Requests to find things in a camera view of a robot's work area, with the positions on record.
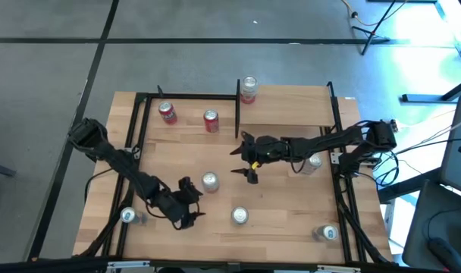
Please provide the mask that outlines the black desk leg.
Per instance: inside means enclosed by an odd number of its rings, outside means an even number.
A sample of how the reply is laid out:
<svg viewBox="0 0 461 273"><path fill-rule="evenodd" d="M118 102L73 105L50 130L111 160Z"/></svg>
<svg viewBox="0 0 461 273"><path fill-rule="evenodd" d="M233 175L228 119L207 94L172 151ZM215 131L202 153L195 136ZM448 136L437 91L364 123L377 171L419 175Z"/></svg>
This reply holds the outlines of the black desk leg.
<svg viewBox="0 0 461 273"><path fill-rule="evenodd" d="M387 204L393 199L419 191L427 182L437 183L440 180L441 168L435 168L408 180L386 186L378 191L380 204Z"/></svg>

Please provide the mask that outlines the black floor stand base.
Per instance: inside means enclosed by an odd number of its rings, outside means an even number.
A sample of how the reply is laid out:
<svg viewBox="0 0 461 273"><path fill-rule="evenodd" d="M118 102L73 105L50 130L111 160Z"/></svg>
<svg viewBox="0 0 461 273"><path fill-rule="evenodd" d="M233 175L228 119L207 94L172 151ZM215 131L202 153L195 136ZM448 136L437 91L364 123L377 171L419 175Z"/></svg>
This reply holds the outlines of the black floor stand base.
<svg viewBox="0 0 461 273"><path fill-rule="evenodd" d="M453 104L461 96L461 83L442 95L432 94L403 94L400 101L404 103L435 103L435 104Z"/></svg>

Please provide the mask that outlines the wooden shelf with black posts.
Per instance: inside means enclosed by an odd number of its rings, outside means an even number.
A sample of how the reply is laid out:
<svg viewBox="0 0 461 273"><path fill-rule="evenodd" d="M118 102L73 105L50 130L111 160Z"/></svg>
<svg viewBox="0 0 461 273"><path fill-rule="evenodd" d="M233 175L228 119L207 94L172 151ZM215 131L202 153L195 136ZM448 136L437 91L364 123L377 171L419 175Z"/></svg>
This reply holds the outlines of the wooden shelf with black posts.
<svg viewBox="0 0 461 273"><path fill-rule="evenodd" d="M235 133L243 125L331 127L334 125L330 86L261 85L254 102L237 102Z"/></svg>

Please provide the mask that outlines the black computer mouse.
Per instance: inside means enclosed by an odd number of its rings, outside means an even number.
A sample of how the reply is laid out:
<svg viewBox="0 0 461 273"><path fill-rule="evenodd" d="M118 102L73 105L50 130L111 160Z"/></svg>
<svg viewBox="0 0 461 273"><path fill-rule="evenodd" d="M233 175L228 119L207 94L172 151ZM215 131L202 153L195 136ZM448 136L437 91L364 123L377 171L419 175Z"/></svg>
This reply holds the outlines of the black computer mouse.
<svg viewBox="0 0 461 273"><path fill-rule="evenodd" d="M429 238L427 247L445 269L452 273L461 273L460 254L444 239Z"/></svg>

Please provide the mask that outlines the blue silver Red Bull can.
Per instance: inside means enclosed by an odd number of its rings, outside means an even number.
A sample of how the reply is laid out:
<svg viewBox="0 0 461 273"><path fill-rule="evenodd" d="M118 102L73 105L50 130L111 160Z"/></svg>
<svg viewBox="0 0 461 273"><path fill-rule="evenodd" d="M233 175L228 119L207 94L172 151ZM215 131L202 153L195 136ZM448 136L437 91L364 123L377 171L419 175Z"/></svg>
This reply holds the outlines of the blue silver Red Bull can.
<svg viewBox="0 0 461 273"><path fill-rule="evenodd" d="M126 207L120 213L121 221L127 224L146 225L148 218L143 212L134 209L133 207Z"/></svg>
<svg viewBox="0 0 461 273"><path fill-rule="evenodd" d="M317 241L333 241L338 238L338 229L332 224L326 224L315 228L312 236Z"/></svg>

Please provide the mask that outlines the silver Diet Coke can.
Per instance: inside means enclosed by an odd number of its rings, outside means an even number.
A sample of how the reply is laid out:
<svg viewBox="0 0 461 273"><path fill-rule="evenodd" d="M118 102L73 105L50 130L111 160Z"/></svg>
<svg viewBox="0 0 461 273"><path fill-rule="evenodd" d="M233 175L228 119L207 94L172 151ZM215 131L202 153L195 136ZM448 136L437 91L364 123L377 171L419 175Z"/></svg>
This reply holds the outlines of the silver Diet Coke can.
<svg viewBox="0 0 461 273"><path fill-rule="evenodd" d="M238 206L232 210L230 217L234 224L241 225L241 224L245 224L248 222L249 213L246 208L242 206Z"/></svg>
<svg viewBox="0 0 461 273"><path fill-rule="evenodd" d="M318 153L315 153L303 161L303 167L301 168L300 173L304 175L311 175L317 171L321 165L321 157Z"/></svg>

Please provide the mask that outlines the grey desk top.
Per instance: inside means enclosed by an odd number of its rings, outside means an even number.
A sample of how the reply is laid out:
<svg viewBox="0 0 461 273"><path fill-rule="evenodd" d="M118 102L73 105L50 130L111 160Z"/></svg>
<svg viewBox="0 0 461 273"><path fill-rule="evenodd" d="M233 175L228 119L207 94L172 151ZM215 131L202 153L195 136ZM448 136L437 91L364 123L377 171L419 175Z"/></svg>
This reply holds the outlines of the grey desk top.
<svg viewBox="0 0 461 273"><path fill-rule="evenodd" d="M402 254L413 268L445 271L447 267L431 252L429 241L439 238L461 258L461 195L440 184L421 189Z"/></svg>

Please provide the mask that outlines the red Coca-Cola can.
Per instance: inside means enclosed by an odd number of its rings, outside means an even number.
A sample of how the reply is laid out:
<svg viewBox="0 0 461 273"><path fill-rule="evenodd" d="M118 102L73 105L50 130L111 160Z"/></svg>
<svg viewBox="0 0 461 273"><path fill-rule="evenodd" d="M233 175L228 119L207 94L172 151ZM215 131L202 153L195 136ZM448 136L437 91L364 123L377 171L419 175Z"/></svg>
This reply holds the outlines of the red Coca-Cola can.
<svg viewBox="0 0 461 273"><path fill-rule="evenodd" d="M209 133L216 133L219 131L218 112L213 109L205 111L203 115L205 129Z"/></svg>

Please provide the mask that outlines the silver mounting bracket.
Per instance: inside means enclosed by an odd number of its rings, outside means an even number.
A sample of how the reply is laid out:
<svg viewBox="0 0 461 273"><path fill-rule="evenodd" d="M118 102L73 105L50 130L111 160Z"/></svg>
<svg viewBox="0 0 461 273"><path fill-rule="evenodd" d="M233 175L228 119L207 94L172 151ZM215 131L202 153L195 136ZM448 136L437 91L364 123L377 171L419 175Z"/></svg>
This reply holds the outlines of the silver mounting bracket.
<svg viewBox="0 0 461 273"><path fill-rule="evenodd" d="M120 272L122 269L148 268L150 261L113 261L109 262L106 269L111 273Z"/></svg>
<svg viewBox="0 0 461 273"><path fill-rule="evenodd" d="M336 266L336 265L317 265L315 273L362 273L360 268Z"/></svg>

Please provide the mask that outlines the black aluminium table frame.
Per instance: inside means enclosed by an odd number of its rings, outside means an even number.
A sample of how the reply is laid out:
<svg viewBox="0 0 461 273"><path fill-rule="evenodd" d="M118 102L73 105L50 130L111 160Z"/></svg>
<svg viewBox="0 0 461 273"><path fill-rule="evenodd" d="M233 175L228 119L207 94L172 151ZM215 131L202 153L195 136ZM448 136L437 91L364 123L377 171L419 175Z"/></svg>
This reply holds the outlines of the black aluminium table frame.
<svg viewBox="0 0 461 273"><path fill-rule="evenodd" d="M158 112L163 101L173 104L175 124L166 124ZM218 262L344 262L343 249L358 257L355 234L333 241L317 241L315 228L346 221L337 213L331 163L321 153L322 166L311 175L297 174L286 162L275 162L259 170L259 182L231 170L244 166L239 155L231 155L241 138L235 137L234 95L156 94L149 106L140 167L168 186L176 188L185 176L198 184L202 174L213 171L220 187L205 194L199 207L205 215L185 230L178 231L158 210L149 213L146 225L118 225L113 233L111 253L128 259ZM203 115L218 112L219 131L205 129ZM243 125L240 130L258 137L317 137L327 127ZM245 224L234 224L231 212L242 206L249 213Z"/></svg>

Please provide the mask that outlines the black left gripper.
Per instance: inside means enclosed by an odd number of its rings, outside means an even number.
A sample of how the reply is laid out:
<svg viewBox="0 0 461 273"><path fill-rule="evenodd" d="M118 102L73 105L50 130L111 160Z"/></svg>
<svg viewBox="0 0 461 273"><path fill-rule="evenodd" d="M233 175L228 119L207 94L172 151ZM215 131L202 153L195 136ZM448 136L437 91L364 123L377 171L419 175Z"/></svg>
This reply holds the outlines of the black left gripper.
<svg viewBox="0 0 461 273"><path fill-rule="evenodd" d="M172 223L180 221L180 230L191 228L204 212L190 212L189 204L197 203L203 195L198 191L189 177L178 181L179 190L171 192L161 190L154 198L153 205Z"/></svg>

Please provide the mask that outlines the red Fanta can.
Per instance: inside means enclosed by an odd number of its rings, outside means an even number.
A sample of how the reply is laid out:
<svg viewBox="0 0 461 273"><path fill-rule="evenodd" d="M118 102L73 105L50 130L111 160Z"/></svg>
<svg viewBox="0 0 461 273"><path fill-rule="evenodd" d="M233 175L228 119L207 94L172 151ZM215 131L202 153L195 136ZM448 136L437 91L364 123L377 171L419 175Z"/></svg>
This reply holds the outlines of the red Fanta can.
<svg viewBox="0 0 461 273"><path fill-rule="evenodd" d="M175 124L177 122L177 114L171 102L161 102L158 106L158 112L166 124Z"/></svg>

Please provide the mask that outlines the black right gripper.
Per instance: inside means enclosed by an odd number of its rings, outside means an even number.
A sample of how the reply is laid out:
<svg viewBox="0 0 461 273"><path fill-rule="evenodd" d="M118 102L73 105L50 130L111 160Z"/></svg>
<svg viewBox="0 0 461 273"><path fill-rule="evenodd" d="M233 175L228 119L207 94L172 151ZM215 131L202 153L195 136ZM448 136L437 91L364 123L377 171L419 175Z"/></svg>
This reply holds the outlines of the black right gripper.
<svg viewBox="0 0 461 273"><path fill-rule="evenodd" d="M288 145L272 136L259 136L255 138L250 133L242 130L240 132L242 142L238 148L230 152L231 155L241 154L241 159L250 164L268 164L285 160L290 157ZM249 184L259 182L256 170L250 168L239 168L231 170L232 173L242 174Z"/></svg>

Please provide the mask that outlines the black tripod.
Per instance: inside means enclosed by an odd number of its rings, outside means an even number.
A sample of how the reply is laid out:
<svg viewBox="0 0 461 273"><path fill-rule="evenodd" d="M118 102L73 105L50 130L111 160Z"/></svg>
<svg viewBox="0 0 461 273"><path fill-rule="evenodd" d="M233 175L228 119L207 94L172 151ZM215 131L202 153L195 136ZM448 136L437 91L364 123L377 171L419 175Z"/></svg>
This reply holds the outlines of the black tripod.
<svg viewBox="0 0 461 273"><path fill-rule="evenodd" d="M368 51L369 46L372 44L372 40L377 36L378 28L386 20L386 17L389 15L390 10L392 9L392 7L394 6L395 3L396 3L396 0L393 0L391 2L390 6L387 8L387 10L382 15L381 19L377 23L374 23L374 24L361 23L358 13L356 11L353 11L351 13L351 15L350 15L351 18L355 19L356 21L358 21L362 25L362 27L351 26L351 29L354 30L354 31L359 31L361 33L364 33L367 36L365 45L363 46L363 49L362 49L360 55L364 56L366 54L366 52Z"/></svg>

